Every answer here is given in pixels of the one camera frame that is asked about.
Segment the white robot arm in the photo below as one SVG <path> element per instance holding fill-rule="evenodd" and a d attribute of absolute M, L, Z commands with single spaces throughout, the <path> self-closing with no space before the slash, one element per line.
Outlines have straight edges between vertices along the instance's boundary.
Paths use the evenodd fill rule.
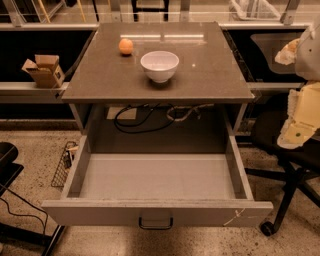
<path fill-rule="evenodd" d="M 307 83 L 288 95 L 288 118 L 277 144 L 285 149 L 301 147 L 320 128 L 320 21 L 313 23 L 300 38 L 286 44 L 276 55 L 279 64 L 293 64 L 295 73 Z"/>

